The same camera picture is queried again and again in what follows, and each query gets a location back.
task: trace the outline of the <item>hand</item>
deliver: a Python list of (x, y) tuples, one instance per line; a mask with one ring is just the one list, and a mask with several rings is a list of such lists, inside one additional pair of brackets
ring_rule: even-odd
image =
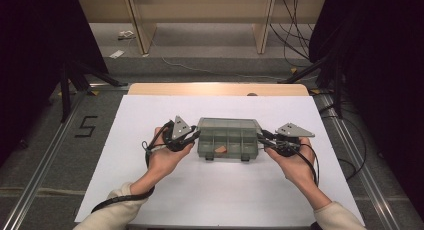
[[(159, 132), (160, 128), (155, 129), (155, 135)], [(154, 143), (155, 146), (164, 144), (162, 133)], [(174, 171), (177, 164), (183, 159), (190, 150), (193, 148), (194, 143), (188, 144), (183, 150), (173, 152), (168, 148), (162, 148), (152, 153), (149, 160), (148, 171), (154, 173), (158, 177), (165, 177)]]
[[(155, 129), (155, 135), (159, 130), (159, 127)], [(154, 145), (161, 144), (164, 144), (162, 134), (159, 135)], [(193, 145), (194, 143), (188, 144), (179, 152), (172, 152), (168, 148), (162, 148), (153, 152), (152, 155), (150, 155), (149, 169), (147, 169), (147, 172), (140, 179), (131, 184), (131, 194), (138, 195), (149, 191), (162, 178), (172, 173), (181, 159), (190, 153)]]
[[(308, 138), (300, 138), (300, 144), (311, 146)], [(303, 161), (298, 155), (291, 157), (283, 157), (274, 151), (272, 148), (265, 148), (268, 155), (280, 165), (286, 178), (290, 180), (308, 199), (314, 210), (323, 208), (331, 203), (328, 198), (318, 187), (315, 185), (314, 177), (308, 164)], [(299, 152), (311, 163), (314, 163), (315, 155), (308, 146), (300, 146)]]
[[(299, 138), (300, 144), (311, 146), (308, 138)], [(265, 148), (268, 155), (281, 167), (288, 180), (299, 187), (299, 184), (313, 182), (313, 174), (306, 162), (298, 155), (283, 157), (271, 148)], [(299, 151), (310, 163), (314, 163), (315, 157), (312, 150), (305, 145), (300, 146)]]

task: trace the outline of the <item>black tripod stand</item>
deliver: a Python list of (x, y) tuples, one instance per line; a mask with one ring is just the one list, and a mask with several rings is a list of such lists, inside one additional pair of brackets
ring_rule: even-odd
[(62, 63), (57, 71), (62, 91), (62, 122), (71, 111), (68, 79), (77, 91), (90, 88), (84, 74), (92, 74), (115, 87), (128, 85), (106, 75), (108, 70), (78, 0), (23, 1), (38, 22), (34, 28), (40, 32), (39, 37), (46, 40), (53, 56), (51, 61)]

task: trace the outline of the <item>person's left hand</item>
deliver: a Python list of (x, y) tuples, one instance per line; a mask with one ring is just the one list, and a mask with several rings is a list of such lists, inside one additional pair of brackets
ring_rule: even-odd
[[(160, 128), (155, 129), (155, 135), (159, 132)], [(162, 133), (154, 143), (155, 146), (164, 144)], [(155, 175), (157, 174), (161, 178), (169, 175), (174, 171), (177, 164), (183, 159), (190, 150), (193, 148), (194, 143), (188, 144), (183, 150), (179, 152), (173, 152), (168, 148), (162, 148), (152, 153), (149, 160), (149, 169)]]
[[(160, 128), (155, 129), (155, 136), (159, 132)], [(162, 134), (159, 135), (154, 146), (163, 145)], [(131, 184), (130, 190), (131, 194), (142, 194), (149, 191), (153, 186), (155, 186), (160, 180), (162, 180), (167, 175), (171, 174), (178, 163), (183, 159), (187, 154), (190, 153), (191, 148), (193, 148), (194, 143), (188, 144), (183, 150), (179, 152), (173, 152), (168, 148), (162, 148), (157, 151), (154, 151), (149, 157), (149, 168), (147, 172), (136, 182)]]

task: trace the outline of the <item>person's right hand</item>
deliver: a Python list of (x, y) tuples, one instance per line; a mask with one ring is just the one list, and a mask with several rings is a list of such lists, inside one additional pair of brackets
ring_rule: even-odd
[[(306, 144), (311, 146), (311, 143), (308, 138), (299, 138), (300, 144)], [(314, 177), (311, 169), (308, 164), (300, 158), (297, 154), (291, 157), (283, 157), (278, 154), (272, 148), (265, 148), (265, 151), (268, 155), (274, 159), (281, 167), (284, 172), (284, 175), (288, 180), (294, 183), (296, 186), (299, 186), (301, 183), (314, 182)], [(312, 150), (305, 145), (300, 146), (300, 153), (308, 159), (308, 161), (313, 165), (314, 164), (314, 153)]]

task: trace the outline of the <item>small white object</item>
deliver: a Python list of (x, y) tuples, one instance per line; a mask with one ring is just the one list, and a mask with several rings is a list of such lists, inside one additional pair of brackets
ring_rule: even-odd
[(129, 37), (131, 35), (133, 35), (134, 33), (131, 31), (121, 31), (118, 34), (118, 37)]
[(124, 54), (124, 51), (118, 50), (115, 53), (113, 53), (112, 55), (110, 55), (109, 57), (115, 59), (115, 58), (120, 57), (122, 54)]

